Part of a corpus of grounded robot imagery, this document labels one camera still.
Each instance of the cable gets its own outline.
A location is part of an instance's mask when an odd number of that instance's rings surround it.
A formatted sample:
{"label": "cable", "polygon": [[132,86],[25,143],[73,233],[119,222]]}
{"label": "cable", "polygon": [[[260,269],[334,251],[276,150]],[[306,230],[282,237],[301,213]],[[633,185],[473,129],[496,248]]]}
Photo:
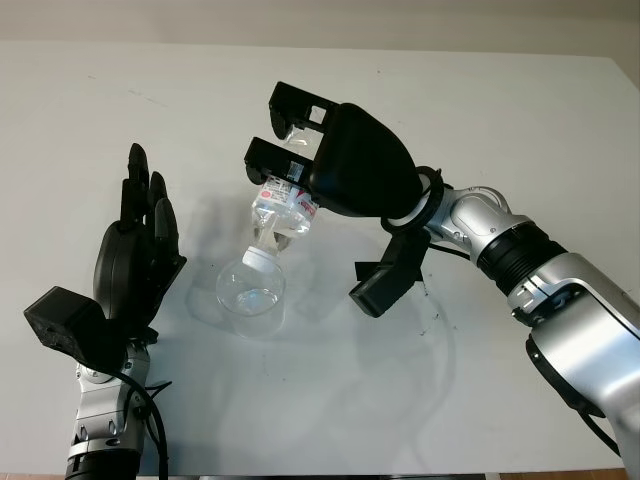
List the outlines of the cable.
{"label": "cable", "polygon": [[613,453],[620,456],[620,449],[618,448],[618,444],[613,438],[607,435],[606,432],[600,428],[600,426],[593,420],[593,418],[591,418],[591,415],[581,411],[578,411],[578,415],[580,415],[580,418],[584,420],[584,423],[587,424],[587,427],[589,427],[591,431],[595,433],[596,436],[600,440],[602,440],[607,447],[611,449]]}
{"label": "cable", "polygon": [[454,250],[453,248],[441,247],[440,245],[436,245],[434,243],[429,244],[429,248],[437,250],[439,252],[449,253],[451,255],[455,255],[456,257],[464,258],[465,260],[471,260],[471,257],[460,250]]}
{"label": "cable", "polygon": [[[160,385],[154,385],[152,387],[144,387],[144,388],[145,390],[152,390],[153,393],[151,394],[151,398],[155,398],[160,392],[162,392],[162,390],[167,388],[172,383],[173,383],[172,381],[168,381]],[[153,428],[151,428],[151,422],[149,421],[149,416],[145,418],[144,423],[147,426],[147,432],[149,432],[149,436],[151,437],[151,440],[153,441],[153,443],[155,443],[156,448],[158,448],[158,439],[156,438],[156,434],[153,432]]]}
{"label": "cable", "polygon": [[171,385],[173,382],[172,381],[168,381],[165,383],[162,383],[160,385],[154,385],[152,387],[144,387],[145,390],[151,390],[153,391],[153,393],[151,394],[151,398],[156,398],[156,396],[162,392],[162,390],[164,390],[165,388],[167,388],[169,385]]}
{"label": "cable", "polygon": [[151,412],[151,416],[153,417],[153,421],[156,424],[156,429],[158,430],[158,438],[152,437],[156,448],[158,449],[158,478],[159,480],[168,480],[169,479],[169,455],[167,453],[167,437],[164,431],[164,424],[162,423],[162,417],[160,416],[160,411],[156,406],[156,403],[153,401],[153,398],[147,393],[144,387],[140,386],[138,382],[136,382],[133,378],[125,375],[121,372],[110,372],[109,375],[114,376],[115,378],[122,380],[124,383],[129,385],[131,389],[133,389],[138,395],[142,397],[144,403],[147,408]]}

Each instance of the white table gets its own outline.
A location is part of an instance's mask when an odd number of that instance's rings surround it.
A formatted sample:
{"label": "white table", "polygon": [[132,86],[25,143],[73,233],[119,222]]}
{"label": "white table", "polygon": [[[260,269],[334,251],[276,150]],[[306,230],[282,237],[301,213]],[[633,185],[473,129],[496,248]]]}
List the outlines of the white table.
{"label": "white table", "polygon": [[[319,213],[283,255],[287,321],[268,341],[215,321],[217,268],[248,242],[243,156],[275,141],[277,80],[361,105],[417,164],[499,189],[638,298],[638,91],[606,59],[532,55],[0,43],[0,471],[63,472],[74,362],[22,310],[52,285],[91,294],[130,143],[165,176],[189,259],[153,323],[150,382],[171,471],[377,474],[586,469],[620,461],[529,364],[492,282],[428,252],[380,319],[348,298],[376,220]],[[147,444],[143,471],[155,471]]]}

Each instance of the clear plastic bottle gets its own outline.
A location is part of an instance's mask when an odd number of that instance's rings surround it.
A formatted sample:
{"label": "clear plastic bottle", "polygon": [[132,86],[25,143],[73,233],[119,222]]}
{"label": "clear plastic bottle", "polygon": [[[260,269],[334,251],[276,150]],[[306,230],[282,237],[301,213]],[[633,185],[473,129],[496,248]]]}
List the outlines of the clear plastic bottle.
{"label": "clear plastic bottle", "polygon": [[[315,154],[316,132],[295,131],[284,144],[300,155]],[[241,259],[227,265],[216,282],[218,301],[245,337],[265,336],[284,322],[284,274],[278,254],[309,232],[318,205],[295,185],[269,177],[252,205],[254,240]]]}

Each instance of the white bottle cap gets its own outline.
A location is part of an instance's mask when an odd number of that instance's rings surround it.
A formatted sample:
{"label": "white bottle cap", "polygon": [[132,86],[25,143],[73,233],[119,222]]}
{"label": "white bottle cap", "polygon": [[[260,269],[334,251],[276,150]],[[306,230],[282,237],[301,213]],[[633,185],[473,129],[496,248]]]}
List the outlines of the white bottle cap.
{"label": "white bottle cap", "polygon": [[242,263],[262,273],[272,273],[278,269],[278,259],[256,247],[249,247],[242,256]]}

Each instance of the robotic hand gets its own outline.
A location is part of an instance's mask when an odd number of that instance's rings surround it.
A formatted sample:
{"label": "robotic hand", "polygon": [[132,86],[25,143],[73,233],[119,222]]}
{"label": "robotic hand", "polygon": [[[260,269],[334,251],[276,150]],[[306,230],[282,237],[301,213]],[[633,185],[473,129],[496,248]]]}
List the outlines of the robotic hand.
{"label": "robotic hand", "polygon": [[159,476],[168,478],[167,443],[153,396],[170,382],[145,389],[146,347],[157,341],[149,324],[185,262],[164,180],[154,172],[149,181],[146,154],[133,144],[120,220],[107,229],[96,263],[96,300],[53,287],[24,312],[44,346],[78,361],[81,397],[67,479],[135,479],[145,426],[158,448]]}
{"label": "robotic hand", "polygon": [[[321,120],[312,112],[324,111]],[[511,213],[488,187],[454,190],[440,170],[415,167],[406,148],[356,105],[336,104],[278,83],[271,124],[284,139],[294,127],[323,133],[313,161],[254,138],[249,179],[273,175],[346,216],[380,217],[392,238],[382,260],[350,293],[378,317],[411,287],[429,247],[469,259],[531,327],[526,351],[567,405],[640,479],[640,307],[587,260]],[[450,250],[431,242],[449,242]],[[606,417],[616,443],[591,416]]]}

